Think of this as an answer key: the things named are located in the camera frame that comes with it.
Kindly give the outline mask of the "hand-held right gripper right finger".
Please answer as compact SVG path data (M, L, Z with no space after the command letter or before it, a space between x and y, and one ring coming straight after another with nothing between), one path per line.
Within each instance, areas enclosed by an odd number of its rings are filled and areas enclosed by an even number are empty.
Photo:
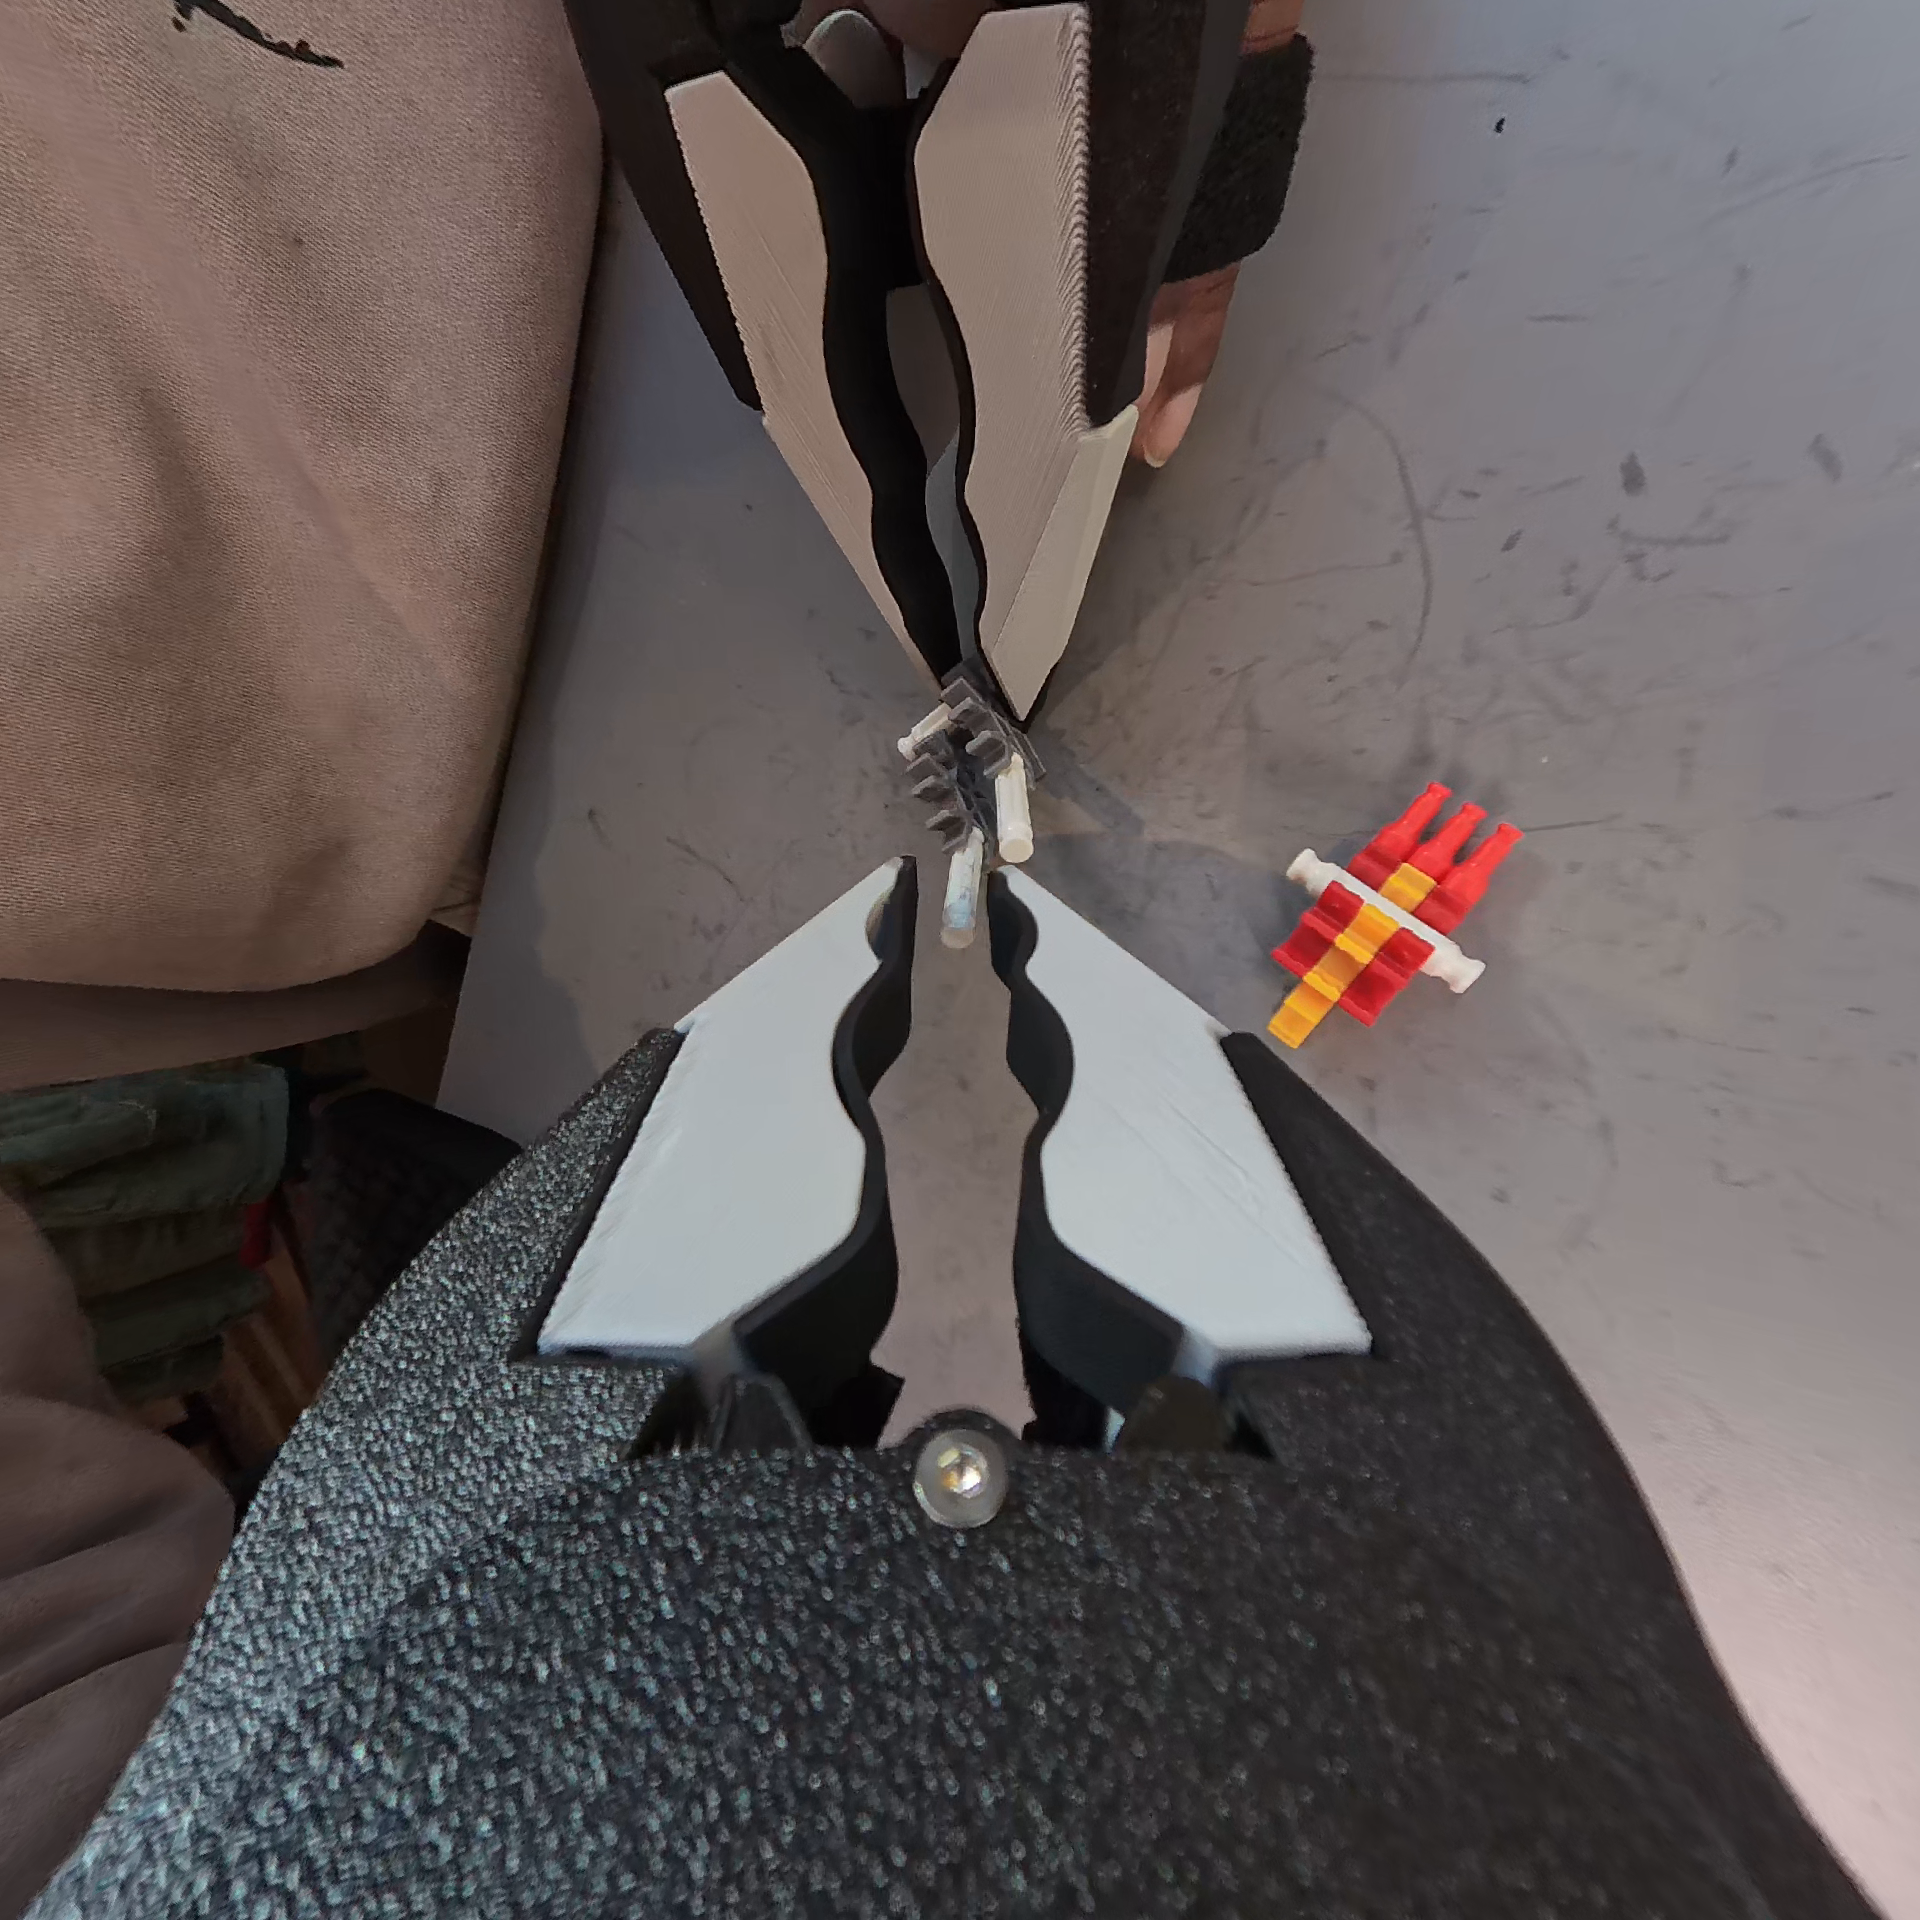
M1365 1357L1372 1335L1292 1187L1254 1094L1261 1043L1015 867L989 880L1021 1151L1015 1307L1037 1416L1109 1441L1137 1399L1241 1365Z

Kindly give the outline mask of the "red and yellow connector stack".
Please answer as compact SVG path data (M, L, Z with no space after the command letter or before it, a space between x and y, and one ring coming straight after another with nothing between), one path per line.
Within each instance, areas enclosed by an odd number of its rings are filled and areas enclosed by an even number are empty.
M1483 900L1495 877L1524 840L1524 828L1498 822L1481 832L1483 807L1448 809L1450 785L1426 785L1401 821L1376 828L1350 861L1362 884L1456 939ZM1426 974L1418 974L1413 933L1365 912L1350 891L1325 886L1310 900L1292 933L1272 952L1292 976L1282 1004L1266 1021L1266 1036L1298 1051L1312 1030L1345 1010L1358 1026L1376 1015Z

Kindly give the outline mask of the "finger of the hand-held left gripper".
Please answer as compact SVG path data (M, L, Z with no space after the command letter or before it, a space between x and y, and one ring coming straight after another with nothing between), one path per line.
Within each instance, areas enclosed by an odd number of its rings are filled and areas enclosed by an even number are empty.
M913 133L913 214L966 373L975 648L1022 720L1082 607L1136 405L1090 422L1090 12L984 12Z
M919 279L905 120L823 71L703 71L664 88L758 418L885 623L937 683L958 667L925 446L886 299Z

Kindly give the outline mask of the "person's beige sweatshirt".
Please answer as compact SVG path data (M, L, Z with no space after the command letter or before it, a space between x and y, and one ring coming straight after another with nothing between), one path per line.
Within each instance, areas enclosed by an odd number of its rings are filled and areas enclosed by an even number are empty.
M5 1094L430 981L601 197L562 6L0 9Z

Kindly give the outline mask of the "person's left hand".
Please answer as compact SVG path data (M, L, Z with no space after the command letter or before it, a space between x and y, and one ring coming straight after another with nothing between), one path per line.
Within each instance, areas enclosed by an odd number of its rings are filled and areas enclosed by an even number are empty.
M1132 455L1165 469L1215 367L1241 263L1165 283L1150 299L1148 365Z

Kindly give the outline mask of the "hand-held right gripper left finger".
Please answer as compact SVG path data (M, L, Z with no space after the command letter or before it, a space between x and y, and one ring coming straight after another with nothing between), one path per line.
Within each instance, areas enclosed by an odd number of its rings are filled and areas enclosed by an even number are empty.
M902 1253L873 1086L913 1021L919 861L886 859L660 1030L664 1070L562 1238L538 1357L772 1378L823 1447L873 1447Z

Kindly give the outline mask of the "dark green cloth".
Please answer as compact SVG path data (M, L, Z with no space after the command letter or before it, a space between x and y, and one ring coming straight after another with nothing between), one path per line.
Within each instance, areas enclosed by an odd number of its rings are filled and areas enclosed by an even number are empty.
M292 1086L262 1057L0 1099L0 1175L69 1273L122 1403L206 1392L274 1286L254 1230L292 1151Z

